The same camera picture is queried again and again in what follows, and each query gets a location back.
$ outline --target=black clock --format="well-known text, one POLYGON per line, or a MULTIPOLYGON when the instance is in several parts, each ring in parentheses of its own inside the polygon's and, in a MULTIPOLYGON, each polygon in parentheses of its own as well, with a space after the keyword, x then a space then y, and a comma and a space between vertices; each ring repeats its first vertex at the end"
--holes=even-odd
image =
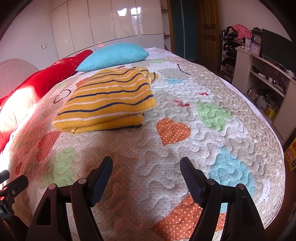
POLYGON ((252 43, 262 46, 262 30, 260 28, 253 28, 252 43))

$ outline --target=white wardrobe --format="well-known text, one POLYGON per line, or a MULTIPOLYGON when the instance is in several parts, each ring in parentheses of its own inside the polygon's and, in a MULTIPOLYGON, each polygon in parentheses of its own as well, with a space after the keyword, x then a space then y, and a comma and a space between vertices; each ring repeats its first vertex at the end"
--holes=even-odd
POLYGON ((60 58, 118 42, 164 48, 159 0, 51 0, 60 58))

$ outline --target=screw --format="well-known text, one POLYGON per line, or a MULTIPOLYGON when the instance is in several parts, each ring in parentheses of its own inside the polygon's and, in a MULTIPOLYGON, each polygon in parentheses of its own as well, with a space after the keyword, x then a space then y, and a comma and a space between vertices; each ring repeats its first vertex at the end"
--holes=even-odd
POLYGON ((49 188, 50 190, 55 189, 55 184, 50 184, 48 188, 49 188))
POLYGON ((239 188, 239 189, 242 189, 242 190, 244 190, 245 189, 245 186, 244 186, 244 184, 239 184, 239 185, 237 185, 237 187, 239 188))
POLYGON ((215 184, 215 180, 210 178, 210 179, 207 180, 207 183, 208 184, 211 184, 211 185, 214 185, 215 184))
POLYGON ((86 179, 85 178, 81 178, 81 179, 78 180, 78 183, 79 184, 84 184, 84 183, 86 183, 86 179))

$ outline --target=yellow striped towel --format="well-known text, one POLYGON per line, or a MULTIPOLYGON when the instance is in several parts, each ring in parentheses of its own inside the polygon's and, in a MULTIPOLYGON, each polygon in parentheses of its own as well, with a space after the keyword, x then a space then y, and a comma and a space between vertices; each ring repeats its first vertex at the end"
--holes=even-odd
POLYGON ((101 70, 72 93, 52 124, 73 134, 140 128, 143 113, 156 106, 150 84, 157 78, 140 67, 101 70))

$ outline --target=pink clothing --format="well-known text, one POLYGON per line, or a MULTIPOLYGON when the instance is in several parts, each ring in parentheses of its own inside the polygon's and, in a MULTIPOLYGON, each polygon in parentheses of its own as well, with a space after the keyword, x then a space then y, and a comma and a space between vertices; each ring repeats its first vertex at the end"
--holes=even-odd
POLYGON ((242 40, 244 37, 250 39, 252 38, 252 32, 247 29, 245 26, 241 25, 241 24, 236 24, 232 26, 238 33, 238 39, 242 40))

